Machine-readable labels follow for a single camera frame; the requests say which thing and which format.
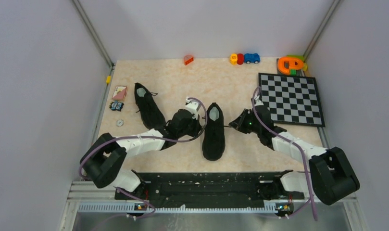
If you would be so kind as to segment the black shoe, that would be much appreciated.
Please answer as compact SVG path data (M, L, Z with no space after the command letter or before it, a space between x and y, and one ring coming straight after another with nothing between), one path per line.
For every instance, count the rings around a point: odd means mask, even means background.
M209 161L217 161L222 157L226 148L225 119L223 111L217 103L212 103L208 107L207 118L202 154Z
M144 85L135 83L134 97L143 125L147 129L157 128L166 124L165 117L153 97L158 93L149 91Z

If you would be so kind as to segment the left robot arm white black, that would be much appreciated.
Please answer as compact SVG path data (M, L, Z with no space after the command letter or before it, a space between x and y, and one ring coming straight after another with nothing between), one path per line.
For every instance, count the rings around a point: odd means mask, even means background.
M138 135L114 137L104 133L81 158L80 168L97 188L121 188L133 199L139 199L145 187L137 173L124 168L126 160L183 143L184 136L195 138L201 131L199 118L198 112L194 110L180 109L164 126Z

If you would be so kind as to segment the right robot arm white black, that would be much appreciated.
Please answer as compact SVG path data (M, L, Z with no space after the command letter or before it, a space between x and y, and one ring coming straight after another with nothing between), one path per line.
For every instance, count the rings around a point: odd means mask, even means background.
M361 187L341 148L327 149L293 136L273 123L264 105L244 109L229 126L244 134L255 133L262 145L304 165L306 172L286 173L272 185L273 194L278 198L286 198L291 192L304 192L315 195L326 205L332 205Z

